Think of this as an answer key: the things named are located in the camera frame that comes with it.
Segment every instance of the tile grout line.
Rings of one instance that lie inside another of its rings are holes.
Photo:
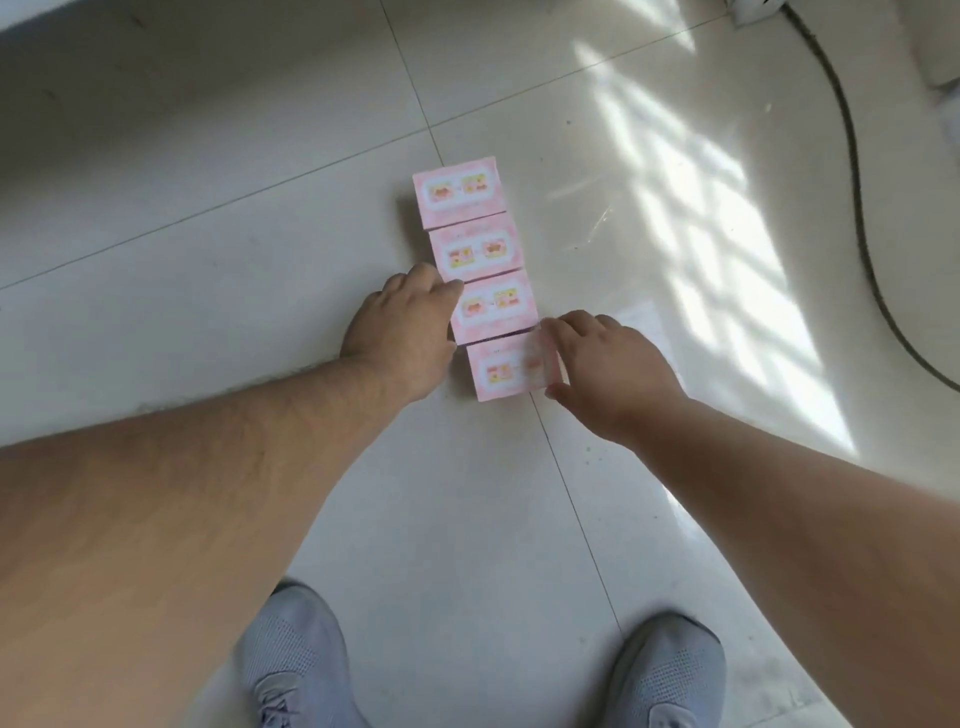
[[[548,435],[546,432],[546,425],[543,423],[543,417],[540,415],[540,409],[537,407],[537,401],[534,399],[532,392],[530,393],[530,401],[534,405],[534,412],[537,413],[537,419],[540,420],[540,428],[543,430],[543,437],[546,438],[546,444],[550,448],[550,454],[553,455],[553,463],[557,466],[557,473],[560,476],[561,482],[564,484],[566,497],[570,501],[570,508],[573,509],[573,515],[577,519],[577,525],[580,526],[580,533],[584,537],[584,544],[587,545],[587,552],[590,555],[590,560],[593,562],[593,568],[597,572],[597,578],[600,579],[600,586],[603,587],[603,593],[607,597],[607,603],[610,604],[610,611],[613,615],[613,621],[616,623],[616,628],[620,632],[620,639],[626,640],[627,638],[623,634],[623,627],[620,626],[620,619],[616,615],[616,610],[613,609],[613,601],[610,599],[610,592],[607,590],[607,583],[603,580],[603,574],[600,573],[600,567],[597,565],[596,557],[593,555],[593,548],[590,547],[590,541],[587,538],[587,532],[584,530],[583,522],[580,521],[580,514],[577,512],[577,506],[574,504],[573,496],[570,494],[570,487],[566,484],[564,471],[560,468],[560,461],[557,460],[557,453],[553,450],[553,443],[550,442],[550,435]]]
[[[175,225],[179,225],[180,223],[185,223],[187,220],[192,220],[192,219],[195,218],[195,217],[200,217],[201,215],[206,215],[208,212],[213,212],[214,210],[220,209],[221,207],[226,207],[226,206],[228,206],[228,205],[232,205],[233,203],[240,202],[241,200],[246,200],[247,198],[252,197],[253,195],[259,194],[260,192],[266,192],[267,190],[274,189],[275,187],[279,187],[279,186],[281,186],[282,184],[286,184],[286,183],[288,183],[288,182],[293,182],[293,181],[295,181],[295,180],[299,180],[299,179],[301,179],[301,178],[303,178],[303,177],[306,177],[306,176],[308,176],[308,175],[312,175],[312,174],[315,173],[315,172],[320,172],[321,170],[324,170],[324,169],[326,169],[327,167],[331,167],[331,166],[333,166],[334,164],[339,164],[339,163],[342,162],[342,161],[348,161],[349,159],[353,159],[354,157],[359,157],[359,156],[362,155],[362,154],[366,154],[367,152],[372,152],[372,151],[374,151],[374,150],[380,149],[381,147],[385,147],[385,146],[387,146],[388,144],[393,144],[395,141],[400,141],[401,139],[406,139],[406,138],[409,137],[409,136],[413,136],[414,134],[417,134],[417,133],[420,133],[420,132],[423,132],[423,131],[426,131],[426,132],[428,132],[428,133],[430,134],[430,141],[433,142],[433,148],[434,148],[434,151],[437,153],[437,158],[440,160],[440,164],[444,164],[443,155],[440,154],[440,147],[437,146],[437,139],[436,139],[436,137],[434,137],[434,135],[433,135],[433,130],[434,130],[435,127],[438,127],[438,126],[440,126],[441,124],[446,124],[447,122],[450,122],[450,121],[455,121],[456,119],[463,118],[464,116],[467,116],[467,115],[469,115],[469,114],[472,114],[472,113],[474,113],[474,112],[476,112],[476,111],[479,111],[479,110],[482,110],[482,109],[486,109],[486,108],[488,108],[488,107],[491,107],[491,106],[493,106],[494,104],[499,104],[501,101],[507,101],[508,99],[515,98],[515,97],[519,96],[520,94],[526,93],[527,91],[532,91],[532,90],[534,90],[535,88],[540,88],[540,87],[542,87],[542,86],[545,86],[545,85],[548,85],[548,84],[552,84],[552,83],[555,82],[555,81],[559,81],[560,79],[565,79],[565,78],[567,78],[567,77],[569,77],[569,76],[572,76],[572,75],[574,75],[574,74],[576,74],[576,73],[580,73],[581,71],[586,71],[586,70],[588,70],[588,69],[590,69],[590,68],[593,68],[593,67],[595,67],[595,66],[600,65],[601,63],[606,63],[607,61],[613,61],[613,60],[618,59],[618,58],[620,58],[620,57],[622,57],[622,56],[626,56],[628,53],[633,53],[634,51],[638,51],[638,50],[640,50],[641,48],[648,48],[649,46],[655,45],[655,44],[660,43],[660,42],[662,42],[662,41],[664,41],[664,40],[669,40],[669,39],[672,38],[672,37],[676,37],[676,36],[682,35],[683,33],[689,33],[689,32],[691,32],[691,31],[693,31],[693,30],[696,30],[697,28],[701,28],[701,27],[703,27],[703,26],[705,26],[705,25],[708,25],[708,24],[710,24],[710,23],[715,23],[717,20],[721,20],[722,18],[726,17],[726,14],[723,14],[723,15],[720,15],[720,16],[718,16],[718,17],[712,18],[711,20],[705,20],[705,21],[702,22],[702,23],[697,23],[696,25],[691,25],[689,28],[685,28],[684,30],[678,31],[677,33],[673,33],[673,34],[670,34],[669,36],[664,36],[664,37],[662,37],[662,38],[657,38],[656,40],[651,40],[649,43],[643,43],[643,44],[641,44],[641,45],[638,45],[636,48],[631,48],[631,49],[629,49],[629,50],[623,51],[622,53],[617,53],[617,54],[615,54],[615,55],[613,55],[613,56],[610,56],[609,58],[605,58],[605,59],[603,59],[603,60],[601,60],[601,61],[598,61],[598,62],[596,62],[596,63],[591,63],[590,65],[586,65],[586,66],[584,66],[584,67],[582,67],[582,68],[576,68],[576,69],[574,69],[574,70],[572,70],[572,71],[569,71],[568,73],[564,73],[562,76],[558,76],[558,77],[555,78],[555,79],[550,79],[549,81],[544,81],[544,82],[542,82],[542,83],[540,83],[540,84],[532,85],[532,86],[530,86],[529,88],[524,88],[524,89],[522,89],[521,91],[518,91],[518,92],[516,92],[516,93],[510,94],[509,96],[504,96],[502,99],[496,99],[495,101],[491,101],[491,102],[489,102],[489,103],[487,103],[487,104],[484,104],[483,106],[479,106],[479,107],[477,107],[476,109],[470,109],[470,110],[468,110],[468,111],[464,111],[463,113],[459,113],[459,114],[457,114],[456,116],[451,116],[451,117],[448,118],[448,119],[444,119],[443,121],[439,121],[439,122],[437,122],[436,124],[431,124],[430,121],[429,121],[429,120],[427,119],[427,117],[426,117],[426,112],[423,110],[423,103],[422,103],[422,101],[420,100],[420,95],[417,93],[417,87],[414,85],[413,77],[410,75],[410,69],[407,67],[407,61],[406,61],[405,58],[403,58],[403,53],[402,53],[402,51],[400,51],[400,45],[399,45],[399,42],[396,40],[396,33],[394,33],[394,27],[393,27],[393,25],[392,25],[391,22],[390,22],[390,17],[387,15],[386,9],[383,7],[383,0],[380,0],[380,10],[383,11],[384,19],[387,21],[387,27],[390,28],[390,33],[391,33],[391,35],[394,37],[394,44],[396,45],[396,50],[397,50],[397,52],[398,52],[399,55],[400,55],[400,60],[401,60],[401,62],[403,63],[403,68],[404,68],[404,70],[406,71],[407,79],[410,81],[410,86],[413,88],[414,96],[417,98],[417,103],[418,103],[418,105],[420,106],[420,113],[423,115],[423,121],[424,121],[424,123],[426,124],[425,129],[416,129],[416,130],[414,130],[414,131],[412,131],[412,132],[408,132],[408,133],[406,133],[406,134],[402,134],[401,136],[398,136],[396,139],[390,139],[390,140],[388,140],[388,141],[384,141],[384,142],[381,142],[381,143],[379,143],[379,144],[375,144],[375,145],[373,145],[372,147],[370,147],[369,149],[364,149],[364,150],[361,150],[361,151],[359,151],[359,152],[354,152],[353,154],[347,155],[346,157],[341,158],[341,159],[335,159],[335,160],[333,160],[333,161],[327,162],[326,164],[322,164],[322,165],[319,166],[319,167],[315,167],[314,169],[307,170],[306,172],[301,172],[300,174],[294,175],[293,177],[288,177],[287,179],[285,179],[285,180],[280,180],[279,182],[273,182],[272,184],[268,184],[268,185],[265,186],[265,187],[261,187],[261,188],[259,188],[259,189],[255,189],[255,190],[252,191],[252,192],[247,192],[246,194],[240,195],[239,197],[234,197],[234,198],[232,198],[232,199],[230,199],[230,200],[226,200],[225,202],[218,203],[217,205],[214,205],[214,206],[211,206],[211,207],[207,207],[206,209],[202,209],[202,210],[199,210],[199,211],[197,211],[197,212],[192,212],[191,214],[186,215],[186,216],[184,216],[184,217],[181,217],[181,218],[178,219],[178,220],[174,220],[174,221],[169,222],[169,223],[164,223],[163,225],[160,225],[160,226],[158,226],[158,227],[156,227],[156,228],[152,228],[152,229],[150,229],[150,230],[148,230],[148,231],[140,232],[140,233],[138,233],[137,235],[133,235],[132,237],[125,238],[125,239],[123,239],[123,240],[120,240],[119,242],[111,243],[111,244],[107,245],[105,248],[100,248],[99,250],[93,251],[92,253],[87,253],[87,254],[85,254],[85,255],[81,255],[80,257],[75,257],[75,258],[72,258],[72,259],[70,259],[70,260],[64,261],[63,263],[59,263],[58,265],[55,265],[55,266],[53,266],[52,268],[47,268],[46,270],[40,271],[39,273],[33,273],[33,274],[30,274],[29,276],[25,276],[25,277],[22,278],[22,279],[15,280],[15,281],[13,281],[12,283],[6,283],[6,284],[4,284],[4,285],[0,285],[0,291],[5,291],[5,290],[7,290],[8,288],[13,288],[15,285],[19,285],[20,283],[25,283],[25,282],[27,282],[28,280],[33,280],[33,279],[35,279],[35,278],[39,278],[40,276],[46,276],[48,273],[53,273],[54,271],[58,271],[60,268],[65,268],[65,267],[68,266],[68,265],[73,265],[74,263],[79,263],[81,260],[86,260],[87,258],[89,258],[89,257],[94,257],[95,255],[99,255],[100,253],[106,253],[107,251],[111,251],[111,250],[113,250],[114,248],[119,248],[121,245],[126,245],[127,243],[132,243],[134,240],[139,240],[141,237],[146,237],[147,235],[152,235],[152,234],[155,233],[155,232],[160,232],[160,231],[166,230],[167,228],[172,228],[172,227],[174,227]]]
[[[187,220],[193,220],[195,217],[206,215],[208,212],[213,212],[214,210],[218,210],[221,207],[227,207],[227,206],[233,205],[234,203],[238,203],[242,200],[246,200],[249,197],[253,197],[253,195],[258,195],[261,192],[267,192],[268,190],[275,189],[276,187],[280,187],[288,182],[295,182],[296,180],[300,180],[316,172],[320,172],[326,169],[327,167],[332,167],[334,164],[339,164],[342,161],[349,161],[350,159],[359,157],[360,155],[365,155],[367,152],[373,152],[382,147],[386,147],[388,144],[393,144],[395,141],[401,141],[402,139],[406,139],[426,131],[428,130],[427,129],[413,130],[412,132],[408,132],[406,134],[402,134],[401,136],[398,136],[396,139],[390,139],[389,141],[384,141],[379,144],[376,144],[372,146],[370,149],[364,149],[364,150],[361,150],[360,152],[354,152],[353,154],[347,155],[342,159],[335,159],[334,161],[327,162],[326,164],[322,164],[319,167],[315,167],[314,169],[307,170],[306,172],[300,172],[298,175],[294,175],[293,177],[288,177],[285,180],[280,180],[279,182],[273,182],[271,184],[268,184],[266,187],[255,189],[253,192],[247,192],[245,194],[240,195],[239,197],[234,197],[231,200],[226,200],[225,202],[217,203],[214,206],[207,207],[206,209],[202,209],[198,212],[191,212],[189,215],[186,215],[185,217],[181,217],[179,220],[174,220],[169,223],[164,223],[163,225],[157,226],[156,228],[152,228],[148,231],[139,232],[133,237],[125,238],[117,243],[110,243],[105,248],[100,248],[99,250],[93,251],[92,253],[87,253],[85,255],[81,255],[80,257],[75,257],[72,260],[67,260],[63,263],[59,263],[55,265],[53,268],[47,268],[45,271],[40,271],[39,273],[32,273],[29,276],[26,276],[20,280],[15,280],[13,283],[6,283],[4,285],[0,285],[0,291],[5,291],[8,288],[13,288],[15,285],[19,285],[20,283],[25,283],[28,280],[39,278],[40,276],[46,276],[48,273],[53,273],[54,271],[58,271],[60,268],[64,268],[68,265],[73,265],[74,263],[79,263],[81,260],[86,260],[87,258],[94,257],[95,255],[99,255],[100,253],[106,253],[107,251],[111,251],[114,248],[119,248],[121,245],[132,243],[134,240],[139,240],[141,237],[146,237],[147,235],[153,235],[155,232],[164,231],[167,228],[172,228],[175,225],[179,225],[180,223],[185,223]]]
[[[606,62],[608,62],[608,61],[615,61],[615,60],[618,59],[618,58],[622,58],[623,56],[626,56],[628,53],[633,53],[634,51],[638,51],[638,50],[640,50],[640,49],[642,49],[642,48],[649,48],[649,47],[652,46],[652,45],[657,45],[658,43],[661,43],[661,42],[663,42],[663,41],[665,41],[665,40],[669,40],[670,38],[677,37],[677,36],[681,36],[681,35],[683,35],[684,33],[690,33],[691,31],[695,31],[697,28],[702,28],[702,27],[704,27],[705,25],[709,25],[710,23],[715,23],[715,22],[717,22],[718,20],[723,20],[725,17],[727,17],[727,14],[726,14],[726,13],[723,13],[722,15],[718,15],[717,17],[714,17],[714,18],[712,18],[712,19],[710,19],[710,20],[704,20],[702,23],[697,23],[696,25],[691,25],[689,28],[684,28],[683,30],[677,31],[676,33],[671,33],[669,36],[659,37],[659,38],[657,38],[656,40],[651,40],[649,43],[641,43],[641,44],[638,45],[636,48],[629,48],[629,49],[627,49],[626,51],[621,51],[620,53],[616,53],[616,54],[614,54],[614,55],[612,55],[612,56],[609,56],[608,58],[604,58],[604,59],[602,59],[602,60],[600,60],[600,61],[597,61],[596,63],[591,63],[590,65],[585,65],[585,66],[582,66],[582,67],[580,67],[580,68],[574,68],[572,71],[567,71],[566,73],[564,73],[564,74],[561,75],[561,76],[558,76],[558,77],[555,78],[555,79],[550,79],[549,81],[543,81],[543,82],[540,82],[539,84],[534,84],[534,85],[532,85],[532,86],[530,86],[530,87],[528,87],[528,88],[523,88],[522,90],[517,91],[517,92],[515,92],[515,93],[512,93],[512,94],[510,94],[509,96],[504,96],[502,99],[496,99],[496,100],[494,100],[494,101],[489,101],[488,103],[486,103],[486,104],[484,104],[484,105],[482,105],[482,106],[479,106],[479,107],[477,107],[476,109],[470,109],[470,110],[468,110],[468,111],[464,111],[464,112],[462,112],[462,113],[458,113],[458,114],[456,114],[455,116],[451,116],[451,117],[448,118],[448,119],[444,119],[444,120],[442,120],[442,121],[438,121],[436,124],[431,124],[431,123],[430,123],[430,120],[427,119],[427,122],[426,122],[427,129],[430,129],[430,130],[431,130],[430,135],[433,136],[433,131],[432,131],[432,130],[434,129],[434,127],[439,127],[439,126],[441,126],[442,124],[446,124],[447,122],[456,121],[457,119],[462,119],[464,116],[470,116],[472,113],[475,113],[475,112],[480,111],[480,110],[483,110],[483,109],[488,109],[489,107],[493,106],[494,104],[499,104],[501,101],[507,101],[507,100],[509,100],[509,99],[516,98],[517,96],[519,96],[519,95],[521,95],[521,94],[524,94],[524,93],[526,93],[527,91],[532,91],[532,90],[534,90],[535,88],[542,88],[543,86],[550,85],[550,84],[554,83],[555,81],[559,81],[559,80],[561,80],[561,79],[569,78],[570,76],[574,76],[574,75],[576,75],[576,74],[578,74],[578,73],[581,73],[582,71],[586,71],[586,70],[589,70],[589,69],[591,69],[591,68],[596,68],[598,65],[602,65],[603,63],[606,63]]]
[[[390,28],[390,35],[394,37],[396,53],[400,56],[400,62],[403,63],[403,71],[407,74],[407,80],[410,82],[410,87],[414,89],[414,97],[417,99],[417,104],[420,106],[420,115],[423,117],[423,123],[426,124],[426,130],[430,132],[430,141],[433,142],[433,149],[437,153],[437,159],[440,160],[440,165],[444,166],[444,158],[440,154],[440,147],[437,146],[437,140],[433,136],[433,127],[430,126],[430,121],[426,118],[426,111],[423,110],[423,101],[420,100],[420,92],[417,91],[417,84],[414,83],[413,74],[410,73],[410,66],[407,65],[407,60],[403,55],[403,49],[400,48],[400,41],[396,38],[394,24],[390,22],[390,16],[387,14],[387,9],[383,5],[383,0],[379,0],[379,2],[380,10],[383,11],[383,19],[387,21],[387,27]]]
[[[771,723],[771,722],[773,722],[774,720],[776,720],[777,718],[781,718],[781,717],[784,717],[784,716],[790,716],[790,715],[793,715],[794,713],[799,713],[800,711],[805,711],[807,708],[814,708],[814,707],[816,707],[816,706],[818,706],[818,705],[823,705],[823,702],[824,702],[823,700],[811,700],[811,701],[808,702],[808,703],[801,703],[800,705],[795,705],[795,706],[793,706],[793,707],[791,707],[791,708],[788,708],[787,710],[783,711],[782,713],[777,713],[777,714],[775,714],[774,716],[763,717],[763,718],[761,718],[760,720],[758,720],[758,721],[756,721],[756,722],[748,723],[746,726],[744,726],[744,728],[761,728],[761,726],[765,725],[766,723]]]

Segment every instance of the shoelace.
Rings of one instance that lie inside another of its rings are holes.
[[[290,716],[298,716],[299,713],[290,710],[287,706],[287,695],[296,690],[291,688],[286,691],[268,692],[263,696],[260,702],[261,728],[291,728]]]

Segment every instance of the hand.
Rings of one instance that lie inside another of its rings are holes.
[[[427,263],[390,276],[350,322],[341,358],[374,366],[404,404],[422,400],[443,381],[457,350],[446,328],[463,292],[461,280],[444,283]]]
[[[568,409],[594,434],[636,448],[638,430],[664,406],[686,401],[677,375],[654,344],[610,316],[571,311],[543,319],[564,360],[569,384],[546,396]]]

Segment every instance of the forearm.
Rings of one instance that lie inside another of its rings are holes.
[[[854,724],[948,722],[960,508],[697,402],[635,442]]]
[[[380,373],[338,360],[0,450],[7,715],[82,724],[109,674],[112,713],[169,723],[402,404]],[[42,704],[10,689],[39,683]]]

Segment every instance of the mesh sneaker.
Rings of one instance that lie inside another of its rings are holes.
[[[641,624],[613,667],[603,728],[717,728],[727,660],[716,636],[661,614]]]
[[[309,587],[278,587],[240,638],[239,652],[262,728],[370,728],[353,702],[337,618]]]

